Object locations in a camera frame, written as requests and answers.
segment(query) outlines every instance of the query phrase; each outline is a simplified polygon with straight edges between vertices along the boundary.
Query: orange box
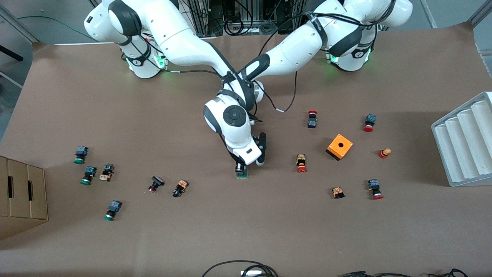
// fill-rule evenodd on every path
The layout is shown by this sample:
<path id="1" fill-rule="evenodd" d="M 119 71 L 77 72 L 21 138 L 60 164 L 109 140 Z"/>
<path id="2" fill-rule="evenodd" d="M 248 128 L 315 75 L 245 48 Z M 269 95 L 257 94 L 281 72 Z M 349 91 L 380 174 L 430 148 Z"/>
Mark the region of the orange box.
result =
<path id="1" fill-rule="evenodd" d="M 337 137 L 326 148 L 326 153 L 330 154 L 335 160 L 339 161 L 347 154 L 353 143 L 344 136 L 338 134 Z"/>

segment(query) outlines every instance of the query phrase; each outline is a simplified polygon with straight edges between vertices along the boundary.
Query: white plug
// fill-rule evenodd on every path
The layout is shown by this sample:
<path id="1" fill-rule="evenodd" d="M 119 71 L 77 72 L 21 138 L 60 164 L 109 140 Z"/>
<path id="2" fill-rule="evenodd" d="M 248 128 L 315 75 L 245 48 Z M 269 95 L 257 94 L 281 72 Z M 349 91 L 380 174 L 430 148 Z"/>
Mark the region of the white plug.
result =
<path id="1" fill-rule="evenodd" d="M 254 277 L 257 275 L 261 275 L 261 274 L 262 274 L 261 270 L 250 270 L 250 271 L 246 272 L 245 277 Z"/>

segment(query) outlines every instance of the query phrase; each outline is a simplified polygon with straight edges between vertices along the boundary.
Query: cable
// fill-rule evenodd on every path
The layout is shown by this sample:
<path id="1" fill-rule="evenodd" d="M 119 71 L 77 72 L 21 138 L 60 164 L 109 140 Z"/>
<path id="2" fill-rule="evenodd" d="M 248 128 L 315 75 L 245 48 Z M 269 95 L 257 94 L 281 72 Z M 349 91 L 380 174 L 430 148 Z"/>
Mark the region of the cable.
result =
<path id="1" fill-rule="evenodd" d="M 272 100 L 272 98 L 270 98 L 270 95 L 268 95 L 265 90 L 263 90 L 263 88 L 258 84 L 257 81 L 253 81 L 256 83 L 256 85 L 258 85 L 260 87 L 260 89 L 263 91 L 263 94 L 265 94 L 265 96 L 268 98 L 268 100 L 270 100 L 270 103 L 272 103 L 272 106 L 274 107 L 275 110 L 279 111 L 279 112 L 286 112 L 290 109 L 290 107 L 292 106 L 292 103 L 294 103 L 294 99 L 296 98 L 296 93 L 297 93 L 297 71 L 296 71 L 296 75 L 294 77 L 294 95 L 292 96 L 292 101 L 290 102 L 289 106 L 287 107 L 287 109 L 285 110 L 281 110 L 279 108 L 277 108 L 274 104 L 274 101 Z"/>
<path id="2" fill-rule="evenodd" d="M 270 15 L 270 17 L 268 18 L 267 21 L 269 21 L 270 19 L 272 19 L 273 15 L 275 14 L 275 11 L 277 10 L 278 6 L 280 6 L 280 3 L 282 3 L 283 0 L 279 0 L 278 1 L 278 4 L 275 6 L 274 10 L 272 11 L 272 14 Z"/>
<path id="3" fill-rule="evenodd" d="M 208 23 L 205 25 L 205 28 L 207 28 L 207 26 L 211 23 L 211 22 L 217 22 L 217 25 L 215 27 L 212 28 L 212 33 L 211 34 L 207 34 L 205 37 L 208 37 L 208 36 L 211 36 L 211 35 L 214 35 L 215 33 L 220 33 L 222 31 L 222 27 L 223 25 L 221 26 L 220 25 L 220 21 L 218 20 L 218 18 L 212 18 L 212 20 L 209 20 Z M 217 31 L 217 32 L 214 32 L 214 30 L 217 28 L 217 27 L 220 27 L 220 30 Z"/>
<path id="4" fill-rule="evenodd" d="M 280 26 L 277 28 L 277 30 L 275 30 L 275 32 L 273 34 L 270 35 L 270 37 L 268 37 L 267 41 L 265 41 L 265 43 L 263 44 L 263 46 L 261 47 L 261 50 L 260 50 L 260 53 L 258 53 L 258 56 L 261 55 L 261 52 L 263 52 L 263 49 L 265 49 L 265 46 L 267 45 L 267 43 L 270 41 L 270 39 L 272 39 L 272 37 L 280 30 L 280 28 L 282 28 L 283 25 L 287 24 L 289 21 L 292 21 L 296 18 L 299 18 L 299 17 L 302 17 L 304 16 L 304 14 L 298 14 L 296 16 L 293 16 L 291 18 L 288 18 L 286 19 L 284 22 L 282 22 L 282 24 L 280 24 Z"/>
<path id="5" fill-rule="evenodd" d="M 199 16 L 199 17 L 203 18 L 203 19 L 207 18 L 207 16 L 208 16 L 208 14 L 207 14 L 207 13 L 204 13 L 203 11 L 200 11 L 200 12 L 201 12 L 203 15 L 205 15 L 205 16 L 203 16 L 203 15 L 199 15 L 199 14 L 198 14 L 195 10 L 193 10 L 193 9 L 191 8 L 191 6 L 190 6 L 190 5 L 188 5 L 188 4 L 185 2 L 185 0 L 181 0 L 181 2 L 182 2 L 183 4 L 185 4 L 185 5 L 189 8 L 189 11 L 182 12 L 181 14 L 183 14 L 183 13 L 194 13 L 194 14 L 196 14 L 197 16 Z"/>
<path id="6" fill-rule="evenodd" d="M 391 0 L 390 5 L 388 6 L 388 8 L 386 8 L 386 10 L 381 15 L 381 17 L 378 20 L 376 20 L 374 22 L 371 22 L 370 24 L 361 24 L 361 22 L 359 20 L 357 20 L 355 18 L 352 18 L 350 16 L 343 15 L 343 14 L 335 14 L 335 13 L 314 13 L 314 15 L 321 16 L 321 17 L 329 17 L 329 18 L 337 19 L 337 20 L 340 20 L 340 21 L 343 21 L 343 22 L 347 22 L 347 23 L 351 23 L 351 24 L 355 24 L 355 25 L 358 25 L 358 26 L 361 26 L 361 27 L 372 27 L 374 25 L 377 25 L 377 24 L 385 21 L 390 16 L 390 14 L 393 12 L 393 9 L 395 7 L 395 3 L 396 3 L 396 0 Z"/>
<path id="7" fill-rule="evenodd" d="M 218 264 L 215 264 L 213 266 L 211 266 L 209 269 L 207 269 L 207 271 L 205 271 L 205 273 L 203 273 L 203 275 L 201 277 L 205 277 L 205 275 L 207 275 L 208 272 L 210 272 L 212 269 L 218 267 L 218 266 L 221 266 L 221 265 L 225 265 L 225 264 L 231 264 L 231 263 L 250 263 L 250 264 L 255 264 L 253 266 L 251 266 L 252 268 L 261 268 L 263 271 L 265 271 L 266 274 L 261 274 L 261 275 L 256 275 L 256 277 L 278 277 L 278 274 L 275 272 L 275 270 L 267 265 L 264 265 L 264 264 L 261 264 L 261 263 L 258 263 L 258 262 L 255 262 L 255 261 L 247 261 L 247 260 L 232 260 L 232 261 L 227 261 L 227 262 L 222 262 L 222 263 L 218 263 Z M 247 272 L 248 272 L 248 269 L 251 268 L 251 267 L 248 267 L 246 270 L 244 270 L 243 274 L 241 275 L 241 277 L 245 277 Z"/>
<path id="8" fill-rule="evenodd" d="M 17 19 L 32 18 L 32 17 L 47 18 L 47 19 L 55 20 L 56 22 L 61 23 L 61 24 L 63 24 L 65 27 L 67 27 L 67 28 L 71 29 L 72 31 L 75 31 L 75 32 L 77 32 L 77 33 L 79 33 L 79 34 L 81 34 L 81 35 L 83 35 L 83 36 L 85 36 L 85 37 L 88 37 L 88 38 L 90 38 L 90 39 L 92 39 L 92 40 L 94 40 L 94 41 L 99 42 L 97 39 L 94 39 L 94 38 L 92 38 L 92 37 L 90 37 L 90 36 L 88 36 L 88 35 L 84 34 L 83 32 L 81 32 L 81 31 L 79 31 L 79 30 L 77 30 L 77 29 L 74 29 L 74 28 L 70 27 L 69 25 L 67 25 L 67 24 L 63 23 L 62 21 L 60 21 L 60 20 L 58 20 L 58 19 L 55 19 L 55 18 L 52 18 L 52 17 L 49 17 L 49 16 L 44 16 L 44 15 L 30 15 L 30 16 L 22 16 L 22 17 L 18 17 Z"/>
<path id="9" fill-rule="evenodd" d="M 145 57 L 145 59 L 147 61 L 149 61 L 149 63 L 151 63 L 153 66 L 155 66 L 156 68 L 159 69 L 159 71 L 165 71 L 165 72 L 169 72 L 169 73 L 192 73 L 192 72 L 206 72 L 206 73 L 210 73 L 210 74 L 213 74 L 213 75 L 217 75 L 220 77 L 220 75 L 217 73 L 217 72 L 213 72 L 213 71 L 209 71 L 209 70 L 204 70 L 204 69 L 195 69 L 195 70 L 167 70 L 167 69 L 162 69 L 160 67 L 158 67 L 156 64 L 154 64 L 151 60 L 149 60 L 149 58 L 147 58 L 143 53 L 142 51 L 140 51 L 140 49 L 137 48 L 137 46 L 135 46 L 135 44 L 133 43 L 133 41 L 130 40 L 130 43 L 131 45 L 133 45 L 133 47 L 138 51 L 138 53 L 140 55 L 142 55 L 143 57 Z"/>
<path id="10" fill-rule="evenodd" d="M 253 116 L 256 116 L 256 112 L 258 111 L 258 103 L 256 103 L 256 101 L 254 102 L 254 113 L 253 113 Z"/>
<path id="11" fill-rule="evenodd" d="M 164 54 L 164 52 L 160 51 L 159 49 L 157 49 L 155 46 L 152 45 L 152 43 L 148 42 L 141 34 L 138 34 L 138 36 L 143 39 L 150 47 L 152 47 L 153 49 L 155 49 L 157 52 L 160 52 L 162 54 Z"/>
<path id="12" fill-rule="evenodd" d="M 427 277 L 457 277 L 455 273 L 460 273 L 463 275 L 463 277 L 468 277 L 466 273 L 456 268 L 453 268 L 449 273 L 445 273 L 442 275 L 436 275 L 436 274 L 425 274 L 425 275 L 427 275 Z M 409 275 L 398 274 L 398 273 L 380 273 L 378 275 L 375 275 L 374 277 L 384 277 L 384 276 L 412 277 Z"/>
<path id="13" fill-rule="evenodd" d="M 244 160 L 242 160 L 241 158 L 239 158 L 238 156 L 232 154 L 230 151 L 229 151 L 229 148 L 227 148 L 227 144 L 225 143 L 225 139 L 224 137 L 221 135 L 221 134 L 218 134 L 218 136 L 220 137 L 220 139 L 222 140 L 222 143 L 224 144 L 225 146 L 225 149 L 227 150 L 227 153 L 229 153 L 229 155 L 231 156 L 231 158 L 236 162 L 236 164 L 241 164 L 243 166 L 246 166 L 246 163 L 244 162 Z"/>
<path id="14" fill-rule="evenodd" d="M 253 27 L 253 14 L 249 11 L 248 8 L 246 8 L 241 2 L 239 2 L 238 0 L 234 0 L 236 3 L 238 3 L 244 10 L 246 10 L 246 13 L 250 16 L 251 18 L 251 24 L 249 25 L 248 29 L 246 29 L 246 31 L 242 32 L 244 30 L 244 22 L 237 16 L 230 16 L 228 18 L 226 18 L 226 20 L 224 21 L 224 31 L 226 32 L 226 34 L 228 35 L 231 35 L 231 36 L 238 36 L 238 35 L 244 35 L 246 34 L 247 32 L 249 32 L 249 30 L 251 29 L 251 27 Z M 232 21 L 234 22 L 234 20 L 236 20 L 236 22 L 240 22 L 241 25 L 239 27 L 239 30 L 237 32 L 232 32 L 231 29 L 229 28 L 229 21 Z"/>

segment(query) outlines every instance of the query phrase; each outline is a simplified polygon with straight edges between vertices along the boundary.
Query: green status light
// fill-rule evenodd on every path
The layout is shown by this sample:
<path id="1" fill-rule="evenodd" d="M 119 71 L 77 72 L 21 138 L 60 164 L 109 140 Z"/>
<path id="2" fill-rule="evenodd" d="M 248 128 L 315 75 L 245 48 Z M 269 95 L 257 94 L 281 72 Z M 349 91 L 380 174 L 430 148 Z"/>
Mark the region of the green status light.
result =
<path id="1" fill-rule="evenodd" d="M 164 67 L 166 67 L 166 61 L 163 56 L 154 56 L 154 60 L 159 68 L 163 69 Z"/>
<path id="2" fill-rule="evenodd" d="M 369 60 L 369 54 L 370 54 L 370 48 L 369 48 L 368 55 L 366 56 L 366 60 L 364 61 L 364 63 Z"/>

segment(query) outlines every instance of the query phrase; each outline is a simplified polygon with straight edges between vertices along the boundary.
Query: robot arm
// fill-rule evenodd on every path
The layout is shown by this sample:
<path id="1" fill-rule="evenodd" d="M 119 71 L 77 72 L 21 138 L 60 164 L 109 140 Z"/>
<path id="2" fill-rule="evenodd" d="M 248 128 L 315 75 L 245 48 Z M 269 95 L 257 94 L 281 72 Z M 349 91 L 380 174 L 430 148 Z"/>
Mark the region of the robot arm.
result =
<path id="1" fill-rule="evenodd" d="M 221 76 L 223 88 L 216 98 L 205 104 L 206 122 L 224 137 L 227 149 L 245 164 L 251 164 L 262 155 L 251 136 L 254 120 L 247 113 L 255 101 L 261 100 L 262 94 L 255 93 L 255 86 L 238 78 L 232 66 L 212 44 L 193 33 L 178 11 L 176 2 L 103 0 L 88 16 L 86 23 L 88 33 L 94 38 L 119 44 L 127 57 L 134 54 L 134 60 L 141 66 L 139 69 L 153 69 L 149 77 L 160 69 L 147 61 L 150 55 L 157 53 L 141 39 L 142 29 L 152 33 L 156 46 L 170 62 L 178 66 L 211 66 Z M 138 74 L 141 70 L 134 68 L 133 71 L 142 77 Z"/>
<path id="2" fill-rule="evenodd" d="M 305 8 L 312 11 L 307 13 L 309 21 L 275 48 L 252 60 L 241 74 L 249 82 L 267 75 L 290 75 L 311 60 L 322 47 L 337 58 L 354 53 L 363 40 L 373 41 L 374 31 L 316 14 L 345 15 L 368 24 L 381 18 L 392 1 L 395 1 L 393 10 L 381 24 L 397 27 L 405 23 L 412 13 L 412 4 L 408 0 L 345 0 L 344 5 L 338 0 L 326 0 L 316 5 L 317 1 L 311 0 Z"/>

